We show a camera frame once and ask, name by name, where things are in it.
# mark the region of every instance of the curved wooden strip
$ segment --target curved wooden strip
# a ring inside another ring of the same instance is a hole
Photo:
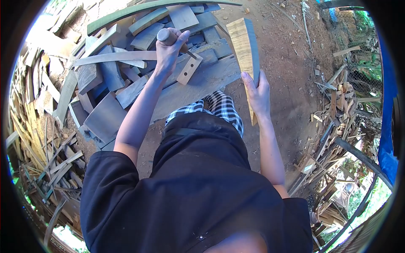
[[[91,35],[101,28],[112,24],[114,22],[117,22],[120,19],[129,17],[131,15],[137,14],[142,11],[149,11],[149,10],[154,10],[166,6],[172,6],[172,5],[178,5],[178,4],[188,4],[188,3],[193,3],[193,4],[229,4],[229,5],[236,5],[236,6],[241,6],[242,4],[237,3],[237,2],[231,2],[231,1],[225,1],[225,0],[157,0],[153,2],[147,2],[143,4],[137,4],[131,7],[127,7],[125,9],[122,9],[120,11],[116,11],[114,13],[108,14],[107,16],[104,16],[94,22],[91,22],[90,24],[87,25],[87,34]]]

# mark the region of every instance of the plaid pants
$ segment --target plaid pants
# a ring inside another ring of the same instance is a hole
[[[208,104],[206,109],[204,109],[204,101]],[[191,103],[173,111],[167,117],[165,126],[170,120],[178,115],[194,112],[205,112],[224,119],[226,122],[231,123],[236,128],[240,136],[243,137],[242,119],[235,110],[232,98],[221,90],[217,90],[195,103]]]

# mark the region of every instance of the dirt ground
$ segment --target dirt ground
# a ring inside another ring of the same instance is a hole
[[[305,33],[300,32],[283,13],[271,5],[271,2],[233,1],[240,2],[243,6],[220,5],[221,10],[214,11],[213,14],[225,24],[242,17],[253,21],[260,67],[265,71],[271,86],[271,117],[286,170],[286,187],[288,188],[299,175],[293,164],[297,163],[304,152],[316,151],[324,131],[322,123],[316,127],[315,121],[309,122],[310,114],[321,111],[324,101],[313,83],[314,81],[321,82],[320,77],[315,77],[314,68],[319,64],[325,79],[330,79],[341,65],[340,59],[334,59],[332,53],[340,49],[337,48],[333,35],[327,30],[322,19],[316,18],[315,12],[320,10],[317,10],[314,0],[306,2],[314,17],[312,20],[307,18],[313,53],[310,52]],[[296,22],[304,27],[300,1],[288,0],[282,3],[286,6],[284,11],[289,15],[295,15]],[[105,0],[100,4],[98,11],[96,9],[82,11],[70,27],[84,35],[87,23],[124,7],[126,7],[125,0],[124,3],[117,0]],[[222,37],[227,38],[221,31],[219,32]],[[61,78],[57,80],[57,87],[61,85],[62,80]],[[225,92],[234,99],[235,107],[242,117],[245,125],[243,140],[249,153],[249,162],[252,170],[259,172],[259,127],[250,125],[246,93],[241,79],[227,85]],[[84,140],[69,113],[67,118],[67,128],[63,132],[69,134],[76,130],[78,142],[73,148],[75,151],[82,150],[84,160],[88,162],[91,154],[96,151],[96,147],[93,143]],[[150,126],[147,131],[139,151],[137,164],[141,179],[147,178],[152,171],[153,157],[159,146],[163,129],[164,120],[161,120]],[[51,135],[50,127],[48,127],[48,134]]]

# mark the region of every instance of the chisel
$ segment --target chisel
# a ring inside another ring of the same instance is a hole
[[[163,44],[169,47],[177,41],[178,37],[177,35],[172,33],[169,29],[163,28],[158,32],[156,38],[158,39],[158,41],[162,41]],[[188,51],[188,47],[185,43],[181,46],[180,53],[188,53],[191,57],[197,59],[197,57],[194,54]]]

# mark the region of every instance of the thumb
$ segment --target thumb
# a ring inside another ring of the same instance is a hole
[[[247,92],[252,96],[256,92],[256,87],[254,86],[253,79],[247,72],[242,72],[242,81],[246,86]]]
[[[188,37],[190,36],[190,31],[184,31],[178,38],[177,41],[175,42],[176,48],[180,50],[181,46],[187,41]]]

